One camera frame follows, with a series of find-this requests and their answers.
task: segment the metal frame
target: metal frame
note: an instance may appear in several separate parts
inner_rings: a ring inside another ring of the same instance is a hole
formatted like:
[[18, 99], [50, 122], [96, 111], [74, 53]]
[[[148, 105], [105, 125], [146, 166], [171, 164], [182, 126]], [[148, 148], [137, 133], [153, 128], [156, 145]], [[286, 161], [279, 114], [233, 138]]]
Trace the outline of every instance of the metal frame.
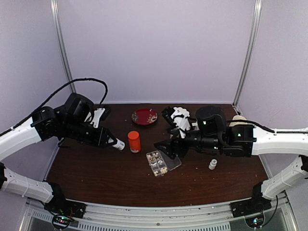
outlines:
[[[87, 209], [83, 219], [72, 224], [71, 228], [84, 231], [100, 230], [229, 230], [231, 221], [243, 219], [233, 218], [230, 202], [211, 205], [195, 205], [184, 207], [125, 207], [112, 205], [98, 205], [85, 203]], [[272, 201], [274, 210], [276, 201]], [[284, 220], [289, 231], [298, 231], [297, 224], [284, 193], [279, 194], [279, 208], [283, 210]], [[38, 218], [46, 222], [51, 221], [51, 215], [43, 209], [37, 201], [28, 199], [20, 231], [27, 231], [31, 218]]]
[[261, 10], [262, 10], [262, 0], [256, 0], [255, 2], [255, 11], [254, 11], [254, 16], [251, 24], [251, 31], [250, 31], [250, 38], [248, 42], [248, 48], [247, 48], [247, 53], [245, 57], [245, 62], [244, 66], [242, 69], [242, 74], [241, 74], [241, 79], [239, 82], [239, 86], [237, 88], [235, 98], [233, 101], [233, 106], [235, 108], [238, 108], [238, 103], [243, 91], [244, 83], [247, 77], [247, 73], [249, 70], [250, 62], [251, 62], [251, 57], [252, 57], [252, 51], [254, 49], [256, 39], [257, 39], [257, 33], [259, 29], [259, 24], [260, 24], [260, 18], [261, 18]]
[[[69, 68], [67, 54], [66, 54], [66, 50], [64, 46], [64, 39], [63, 39], [60, 15], [59, 15], [59, 9], [58, 9], [58, 0], [51, 0], [51, 12], [52, 12], [53, 20], [54, 20], [54, 25], [57, 31], [57, 37], [58, 37], [58, 42], [59, 42], [59, 47], [60, 47], [60, 52], [61, 52], [61, 60], [63, 63], [67, 82], [69, 82], [73, 80], [73, 78], [72, 78], [71, 70]], [[73, 83], [69, 85], [69, 88], [71, 92], [76, 92], [76, 88]]]

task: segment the white bottle cap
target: white bottle cap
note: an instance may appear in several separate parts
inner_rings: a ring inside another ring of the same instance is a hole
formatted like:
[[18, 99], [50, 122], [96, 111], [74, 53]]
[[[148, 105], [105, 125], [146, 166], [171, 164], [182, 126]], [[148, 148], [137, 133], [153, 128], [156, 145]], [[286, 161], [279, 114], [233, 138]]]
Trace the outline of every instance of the white bottle cap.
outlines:
[[216, 160], [216, 159], [212, 159], [212, 161], [211, 161], [210, 165], [208, 166], [208, 168], [209, 168], [210, 170], [214, 170], [214, 168], [216, 167], [216, 165], [217, 165], [217, 160]]

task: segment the black bracket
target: black bracket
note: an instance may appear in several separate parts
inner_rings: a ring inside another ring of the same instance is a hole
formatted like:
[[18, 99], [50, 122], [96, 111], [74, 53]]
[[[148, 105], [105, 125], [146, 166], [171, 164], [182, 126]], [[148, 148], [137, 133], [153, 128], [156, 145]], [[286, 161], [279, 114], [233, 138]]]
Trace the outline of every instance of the black bracket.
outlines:
[[84, 203], [66, 200], [58, 184], [49, 184], [52, 187], [53, 198], [49, 203], [45, 204], [45, 209], [55, 214], [63, 214], [68, 217], [71, 217], [72, 215], [75, 218], [83, 218], [86, 211], [86, 205]]
[[254, 186], [252, 198], [230, 204], [234, 218], [260, 213], [271, 208], [270, 200], [262, 197], [261, 185], [262, 183]]
[[3, 185], [3, 183], [8, 180], [4, 175], [4, 169], [5, 169], [4, 164], [0, 163], [0, 189]]

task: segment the white plastic part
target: white plastic part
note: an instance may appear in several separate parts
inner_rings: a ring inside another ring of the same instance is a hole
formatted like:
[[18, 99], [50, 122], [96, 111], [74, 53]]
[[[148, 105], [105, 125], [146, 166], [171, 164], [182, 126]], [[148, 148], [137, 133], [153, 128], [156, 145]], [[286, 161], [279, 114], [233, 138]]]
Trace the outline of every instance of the white plastic part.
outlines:
[[308, 172], [301, 169], [302, 165], [302, 159], [299, 156], [276, 176], [264, 181], [261, 186], [263, 197], [268, 200], [274, 199], [280, 192], [307, 176]]
[[[174, 123], [176, 124], [178, 129], [184, 130], [184, 131], [189, 131], [191, 129], [191, 126], [188, 122], [187, 117], [190, 116], [189, 111], [187, 111], [185, 108], [182, 107], [174, 107], [173, 108], [175, 111], [171, 115], [171, 119], [174, 119]], [[180, 135], [182, 138], [185, 138], [186, 134], [185, 132], [180, 130]]]
[[41, 141], [38, 132], [31, 127], [33, 119], [29, 118], [19, 127], [0, 137], [0, 161], [11, 154]]
[[[301, 129], [274, 129], [278, 131], [308, 131]], [[254, 128], [252, 155], [261, 154], [298, 154], [308, 156], [308, 134], [303, 133], [271, 133], [261, 128]]]
[[[241, 115], [235, 115], [233, 116], [232, 120], [246, 120], [246, 118], [244, 116], [241, 116]], [[238, 125], [238, 124], [247, 124], [245, 122], [231, 122], [229, 127], [233, 127], [235, 125]]]
[[216, 165], [217, 165], [217, 160], [216, 160], [216, 159], [212, 159], [212, 161], [210, 162], [208, 168], [209, 168], [210, 170], [214, 170], [215, 167], [216, 167]]
[[[108, 143], [113, 142], [114, 140], [109, 138]], [[123, 150], [125, 148], [125, 143], [119, 139], [116, 139], [116, 144], [112, 145], [114, 148], [118, 149], [118, 150]]]
[[[100, 124], [101, 116], [104, 114], [105, 110], [106, 110], [105, 108], [98, 108], [94, 111], [94, 117], [93, 117], [92, 121], [90, 122], [90, 124], [92, 124], [93, 127], [98, 128], [98, 126]], [[90, 117], [91, 117], [91, 113], [88, 114], [85, 121], [87, 121]]]
[[21, 176], [7, 168], [4, 169], [4, 176], [7, 181], [3, 183], [0, 191], [31, 197], [44, 203], [48, 203], [53, 198], [52, 188], [46, 182]]

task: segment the orange container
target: orange container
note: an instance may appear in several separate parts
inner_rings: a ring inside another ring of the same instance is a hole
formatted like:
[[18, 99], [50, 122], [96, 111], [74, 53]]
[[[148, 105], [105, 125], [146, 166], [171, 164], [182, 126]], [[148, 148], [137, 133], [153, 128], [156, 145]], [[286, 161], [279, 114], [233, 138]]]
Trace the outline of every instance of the orange container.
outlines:
[[129, 141], [130, 151], [132, 153], [138, 153], [141, 151], [140, 136], [137, 131], [131, 131], [128, 134], [128, 141]]

